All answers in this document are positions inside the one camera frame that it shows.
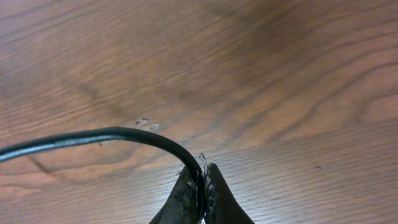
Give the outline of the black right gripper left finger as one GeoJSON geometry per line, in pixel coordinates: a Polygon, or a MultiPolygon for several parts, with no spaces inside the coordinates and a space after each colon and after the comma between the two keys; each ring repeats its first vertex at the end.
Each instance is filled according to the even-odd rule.
{"type": "Polygon", "coordinates": [[[196,224],[198,221],[194,181],[184,167],[166,202],[149,223],[196,224]]]}

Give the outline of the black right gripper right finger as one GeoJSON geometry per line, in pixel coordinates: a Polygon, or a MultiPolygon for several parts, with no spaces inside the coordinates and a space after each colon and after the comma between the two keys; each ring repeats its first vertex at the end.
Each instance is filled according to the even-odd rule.
{"type": "Polygon", "coordinates": [[[234,198],[221,171],[214,163],[208,164],[206,169],[205,193],[207,199],[205,223],[254,224],[234,198]]]}

